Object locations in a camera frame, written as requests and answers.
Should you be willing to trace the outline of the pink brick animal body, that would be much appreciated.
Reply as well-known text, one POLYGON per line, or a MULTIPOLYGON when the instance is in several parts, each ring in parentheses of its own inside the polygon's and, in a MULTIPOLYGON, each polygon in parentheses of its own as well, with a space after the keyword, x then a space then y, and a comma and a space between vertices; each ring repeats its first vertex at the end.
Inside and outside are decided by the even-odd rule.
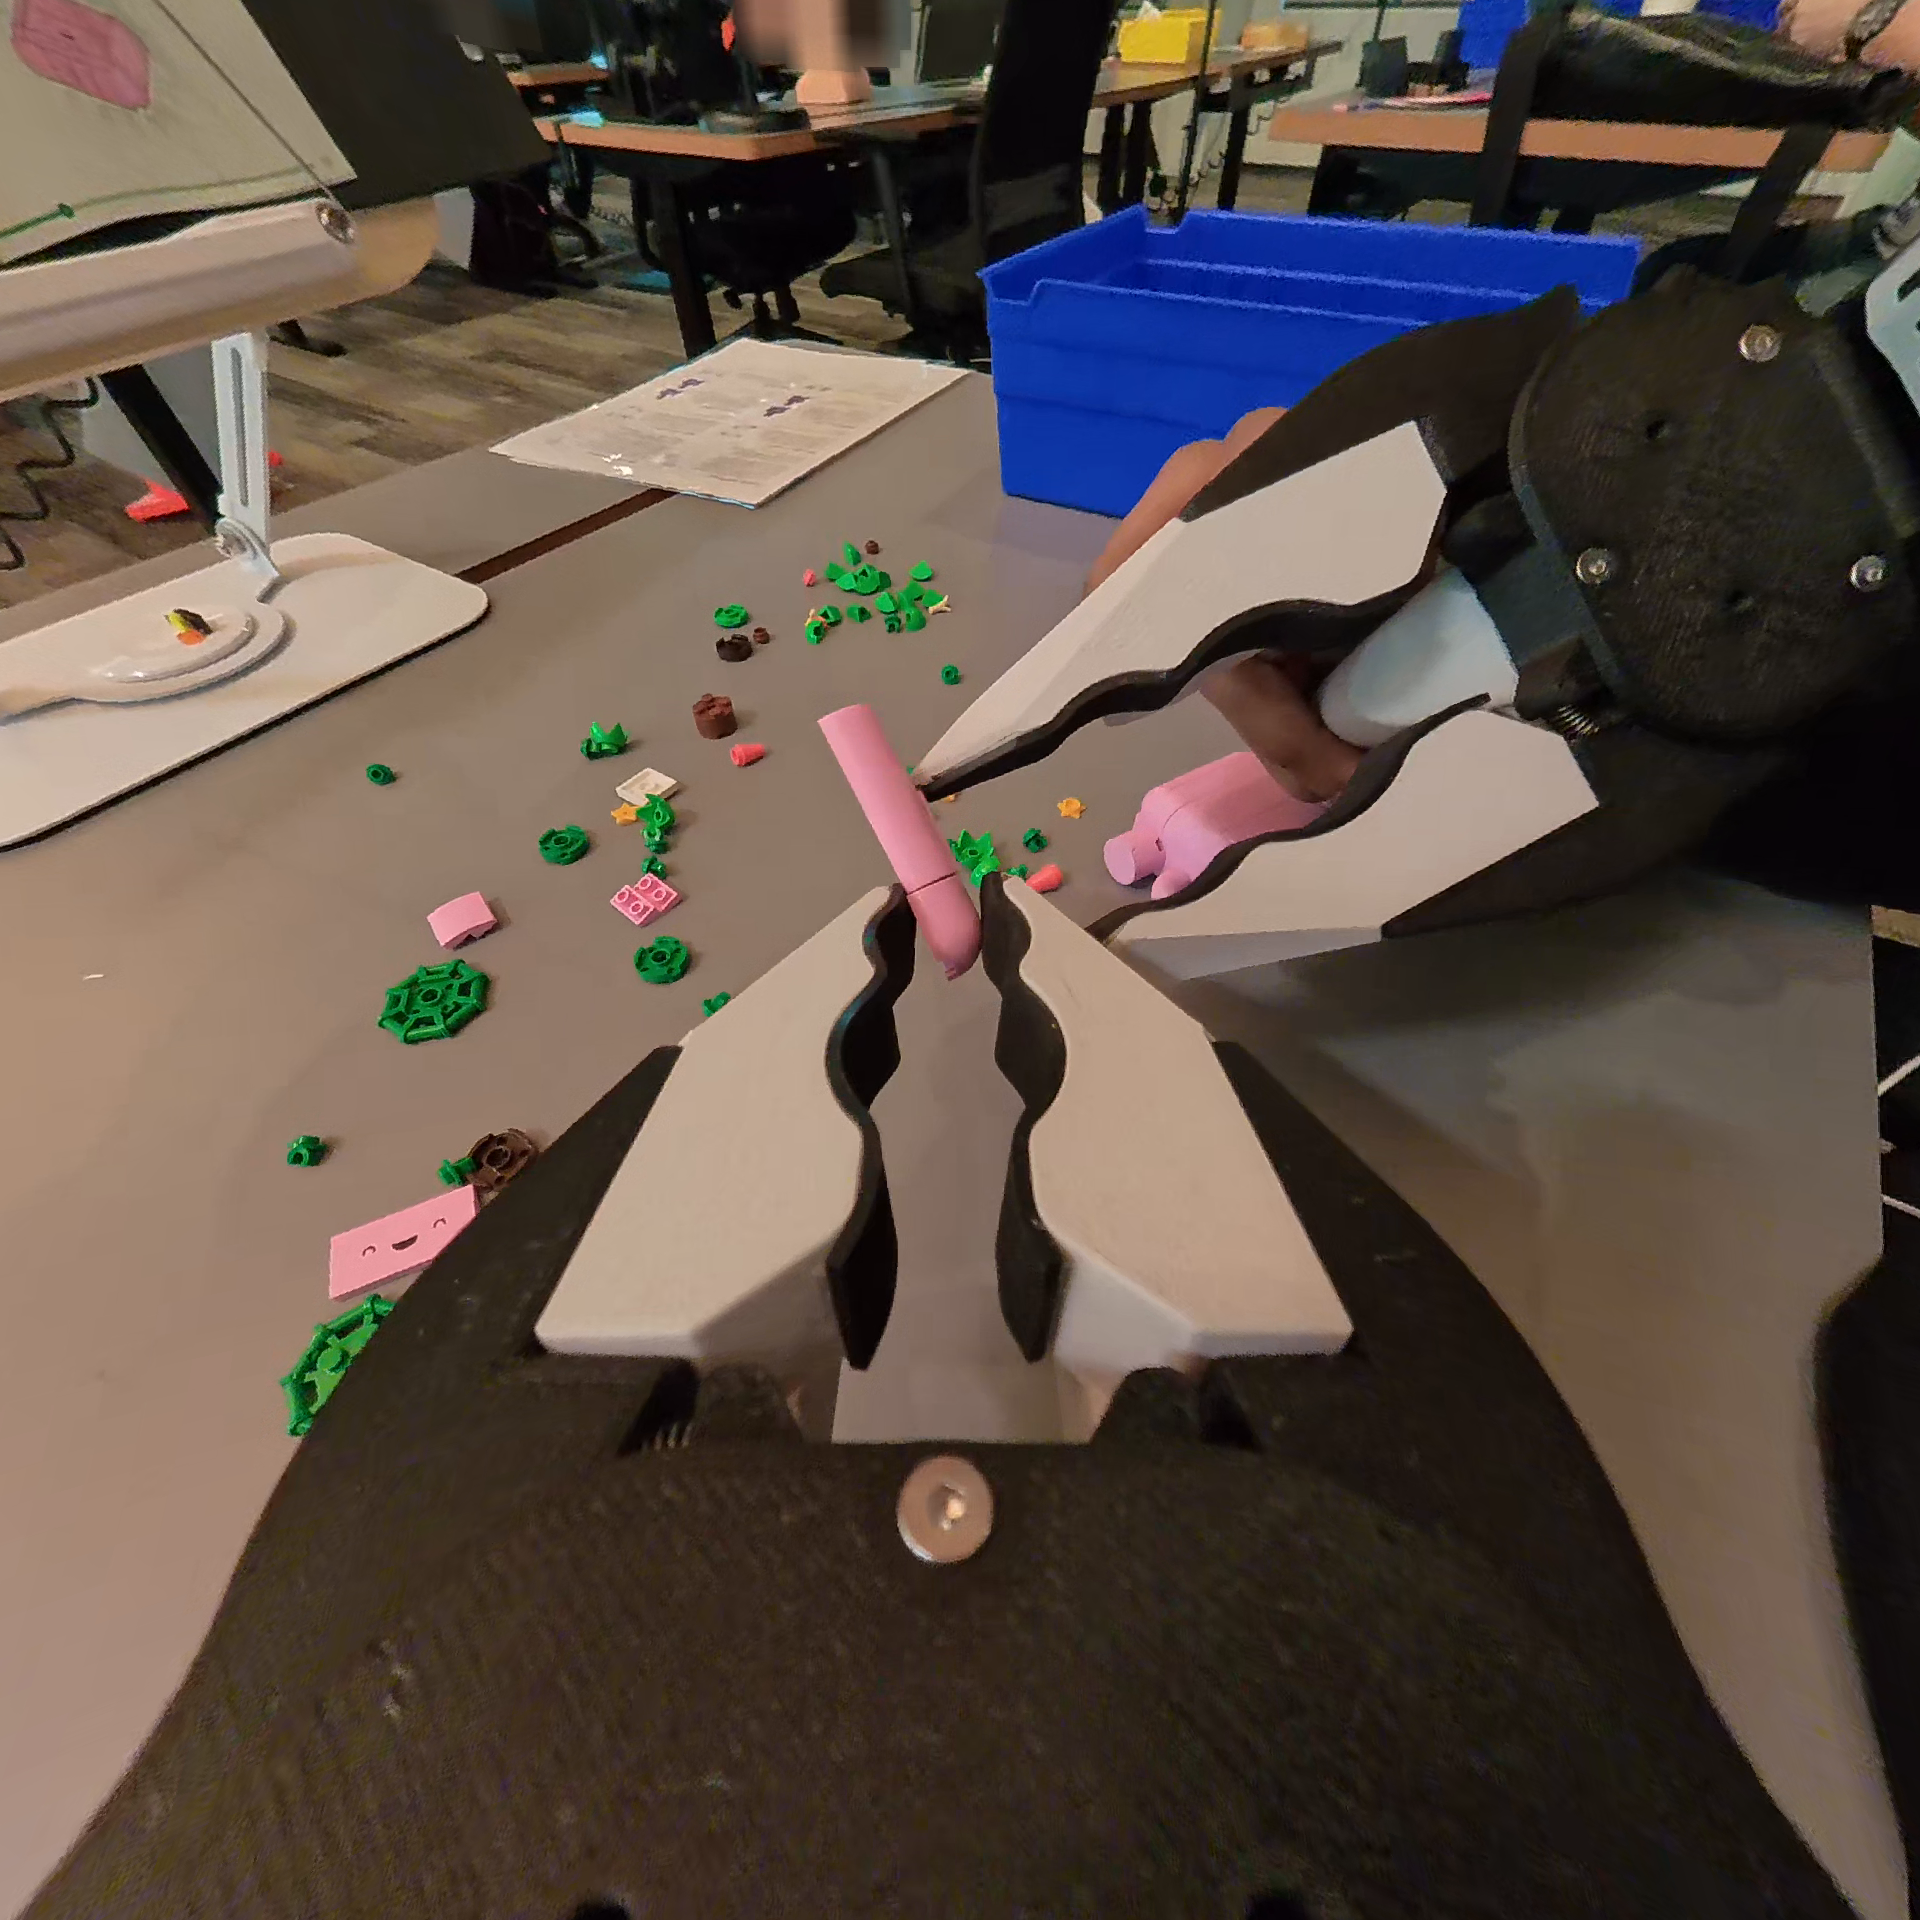
POLYGON ((1266 760, 1236 752, 1144 789, 1133 821, 1099 845, 1099 862, 1117 883, 1171 897, 1194 883, 1216 854, 1306 828, 1321 810, 1321 794, 1293 794, 1266 760))

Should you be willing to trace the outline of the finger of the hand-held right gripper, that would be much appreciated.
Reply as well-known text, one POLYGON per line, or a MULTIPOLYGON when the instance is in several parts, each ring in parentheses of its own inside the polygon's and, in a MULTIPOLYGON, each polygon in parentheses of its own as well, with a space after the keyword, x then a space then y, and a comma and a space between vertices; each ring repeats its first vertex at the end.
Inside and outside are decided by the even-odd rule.
POLYGON ((1171 978, 1382 949, 1399 914, 1587 810, 1594 782, 1570 736, 1496 710, 1445 710, 1368 752, 1310 828, 1230 845, 1173 897, 1117 914, 1099 949, 1171 978))
POLYGON ((1096 597, 1017 654, 919 760, 919 789, 950 794, 1043 766, 1096 716, 1173 700, 1200 668, 1274 641, 1287 613, 1399 602, 1445 504, 1422 416, 1306 472, 1155 526, 1096 597))

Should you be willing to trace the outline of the person's right hand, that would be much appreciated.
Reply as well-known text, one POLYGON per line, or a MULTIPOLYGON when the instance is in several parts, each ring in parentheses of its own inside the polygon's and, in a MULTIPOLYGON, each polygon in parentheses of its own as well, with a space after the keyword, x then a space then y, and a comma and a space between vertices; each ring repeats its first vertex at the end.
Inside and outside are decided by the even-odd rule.
MULTIPOLYGON (((1081 590, 1096 597, 1155 526, 1171 526, 1276 416, 1287 403, 1254 403, 1225 438, 1173 445, 1165 472, 1144 488, 1144 500, 1120 516, 1120 526, 1099 541, 1081 590)), ((1244 752, 1266 760, 1266 773, 1293 794, 1332 802, 1357 773, 1357 745, 1324 729, 1299 668, 1306 660, 1287 660, 1287 654, 1244 654, 1200 673, 1200 696, 1244 736, 1244 752)))

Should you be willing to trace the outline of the pink smiley face tile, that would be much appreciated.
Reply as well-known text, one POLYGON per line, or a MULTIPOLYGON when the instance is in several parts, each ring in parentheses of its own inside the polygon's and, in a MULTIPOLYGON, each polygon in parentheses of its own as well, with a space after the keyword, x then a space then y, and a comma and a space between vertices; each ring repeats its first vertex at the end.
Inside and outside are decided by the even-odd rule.
POLYGON ((428 1206, 386 1210, 357 1233, 329 1235, 329 1300, 364 1300, 376 1285, 416 1276, 468 1225, 479 1214, 479 1189, 441 1189, 428 1206))

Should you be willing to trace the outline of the pile of green leaf pieces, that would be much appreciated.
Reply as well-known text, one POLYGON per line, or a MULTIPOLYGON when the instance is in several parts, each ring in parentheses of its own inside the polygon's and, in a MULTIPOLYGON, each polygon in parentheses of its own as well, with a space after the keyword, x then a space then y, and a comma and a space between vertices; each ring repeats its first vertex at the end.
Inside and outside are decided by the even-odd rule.
POLYGON ((804 590, 814 609, 839 602, 844 624, 830 627, 860 627, 860 624, 877 624, 886 636, 907 636, 907 627, 929 627, 929 597, 949 597, 930 563, 907 563, 901 571, 886 567, 886 547, 877 563, 868 563, 868 541, 844 541, 830 563, 817 563, 817 590, 804 590))

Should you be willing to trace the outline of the scattered small green clips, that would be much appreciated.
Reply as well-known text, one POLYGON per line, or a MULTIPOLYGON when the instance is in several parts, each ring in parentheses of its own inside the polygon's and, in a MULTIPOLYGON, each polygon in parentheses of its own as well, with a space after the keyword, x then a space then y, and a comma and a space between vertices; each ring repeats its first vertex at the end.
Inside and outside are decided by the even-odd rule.
POLYGON ((327 1154, 329 1154, 327 1132, 290 1132, 290 1145, 286 1145, 286 1160, 290 1160, 290 1171, 311 1171, 311 1160, 327 1160, 327 1154))

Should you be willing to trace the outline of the wooden top office desk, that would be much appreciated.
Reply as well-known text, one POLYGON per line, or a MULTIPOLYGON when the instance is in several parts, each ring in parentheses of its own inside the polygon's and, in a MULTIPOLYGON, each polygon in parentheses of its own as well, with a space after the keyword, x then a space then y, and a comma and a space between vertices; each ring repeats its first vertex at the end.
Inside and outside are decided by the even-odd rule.
POLYGON ((1299 50, 1230 50, 1200 62, 1099 62, 1096 71, 1096 207, 1117 216, 1146 198, 1146 105, 1182 101, 1190 139, 1173 163, 1173 216, 1190 207, 1194 180, 1194 126, 1225 118, 1225 171, 1216 171, 1216 207, 1236 207, 1244 139, 1248 115, 1274 101, 1293 101, 1310 88, 1321 62, 1343 56, 1343 37, 1299 37, 1299 50))
POLYGON ((985 105, 985 78, 949 78, 949 88, 901 78, 851 105, 817 105, 817 115, 794 105, 794 118, 721 115, 721 126, 699 126, 699 118, 626 118, 626 115, 594 115, 594 105, 531 105, 531 126, 552 149, 605 156, 605 171, 635 180, 640 230, 655 230, 665 243, 682 361, 700 361, 719 343, 719 322, 707 322, 707 287, 688 264, 688 202, 682 202, 688 180, 733 163, 851 156, 877 139, 937 138, 937 126, 974 118, 977 105, 985 105))
POLYGON ((1310 207, 1332 207, 1357 171, 1392 171, 1422 202, 1464 202, 1476 224, 1552 216, 1587 230, 1668 198, 1756 180, 1782 126, 1679 118, 1529 118, 1511 163, 1479 163, 1484 105, 1321 101, 1276 105, 1274 139, 1321 149, 1310 207))

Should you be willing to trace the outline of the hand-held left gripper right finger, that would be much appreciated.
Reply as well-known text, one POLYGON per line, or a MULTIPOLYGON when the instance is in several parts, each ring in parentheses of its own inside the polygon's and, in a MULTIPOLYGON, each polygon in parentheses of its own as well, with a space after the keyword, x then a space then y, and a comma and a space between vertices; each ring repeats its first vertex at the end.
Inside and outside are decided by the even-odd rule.
POLYGON ((977 965, 996 1069, 1019 1093, 996 1225, 1019 1358, 1200 1371, 1343 1352, 1354 1310, 1200 1022, 1027 876, 977 883, 977 965))

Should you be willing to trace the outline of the blue plastic bin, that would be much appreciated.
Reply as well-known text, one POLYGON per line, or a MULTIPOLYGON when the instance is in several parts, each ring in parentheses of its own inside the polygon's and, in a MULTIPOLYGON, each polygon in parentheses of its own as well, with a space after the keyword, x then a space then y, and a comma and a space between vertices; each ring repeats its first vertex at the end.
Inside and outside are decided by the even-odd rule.
POLYGON ((977 267, 1003 490, 1130 516, 1165 459, 1254 403, 1299 403, 1357 348, 1570 286, 1627 300, 1636 234, 1117 207, 977 267))

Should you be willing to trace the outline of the paper instruction sheet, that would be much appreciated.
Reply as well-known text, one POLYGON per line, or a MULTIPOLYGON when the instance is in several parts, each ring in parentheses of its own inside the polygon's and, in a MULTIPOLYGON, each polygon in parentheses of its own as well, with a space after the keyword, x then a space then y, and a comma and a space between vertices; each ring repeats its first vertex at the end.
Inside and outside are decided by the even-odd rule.
POLYGON ((929 361, 733 339, 648 388, 529 423, 494 453, 515 467, 765 504, 957 376, 957 365, 929 361))

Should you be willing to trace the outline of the plain green web piece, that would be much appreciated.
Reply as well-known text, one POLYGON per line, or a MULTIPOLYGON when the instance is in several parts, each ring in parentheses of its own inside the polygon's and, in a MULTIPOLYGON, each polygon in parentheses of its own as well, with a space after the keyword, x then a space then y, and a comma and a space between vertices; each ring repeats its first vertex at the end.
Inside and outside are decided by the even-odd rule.
POLYGON ((485 1015, 485 1000, 494 1000, 494 975, 468 961, 434 961, 386 986, 376 1028, 404 1049, 450 1043, 468 1022, 485 1015))

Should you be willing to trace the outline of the pink brick block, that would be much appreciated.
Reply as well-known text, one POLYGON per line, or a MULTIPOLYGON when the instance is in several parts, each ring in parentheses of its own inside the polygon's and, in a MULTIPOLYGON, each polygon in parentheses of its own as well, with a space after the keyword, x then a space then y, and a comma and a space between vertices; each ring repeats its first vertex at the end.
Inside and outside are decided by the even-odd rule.
POLYGON ((886 722, 868 700, 827 710, 817 736, 830 745, 915 921, 929 951, 949 978, 974 975, 977 961, 977 905, 950 856, 950 845, 930 821, 930 802, 907 775, 901 752, 886 745, 886 722))

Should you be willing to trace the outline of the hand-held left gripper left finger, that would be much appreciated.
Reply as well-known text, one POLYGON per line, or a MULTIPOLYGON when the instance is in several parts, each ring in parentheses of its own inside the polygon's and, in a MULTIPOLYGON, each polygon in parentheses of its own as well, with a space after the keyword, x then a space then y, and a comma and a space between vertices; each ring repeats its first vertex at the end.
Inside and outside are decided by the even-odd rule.
POLYGON ((875 1099, 907 978, 915 905, 875 883, 688 1028, 531 1339, 560 1358, 868 1371, 901 1294, 875 1099))

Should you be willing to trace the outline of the green web with round plate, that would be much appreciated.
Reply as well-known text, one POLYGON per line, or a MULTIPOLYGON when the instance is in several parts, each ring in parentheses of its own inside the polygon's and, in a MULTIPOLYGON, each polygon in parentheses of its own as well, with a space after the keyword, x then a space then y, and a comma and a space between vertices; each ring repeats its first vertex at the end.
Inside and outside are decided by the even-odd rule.
POLYGON ((357 1300, 351 1310, 311 1324, 300 1368, 279 1379, 286 1392, 286 1431, 305 1438, 327 1402, 343 1383, 351 1358, 369 1347, 369 1333, 395 1316, 395 1300, 357 1300))

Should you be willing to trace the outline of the black office chair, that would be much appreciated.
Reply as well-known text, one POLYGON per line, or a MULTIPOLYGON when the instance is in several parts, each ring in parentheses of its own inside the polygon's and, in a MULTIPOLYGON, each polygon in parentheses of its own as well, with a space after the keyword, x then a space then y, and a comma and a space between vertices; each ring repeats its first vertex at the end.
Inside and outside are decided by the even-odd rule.
POLYGON ((1081 230, 1081 138, 1117 0, 1004 0, 977 115, 868 139, 877 249, 830 257, 827 300, 907 322, 907 348, 985 365, 985 264, 1081 230))

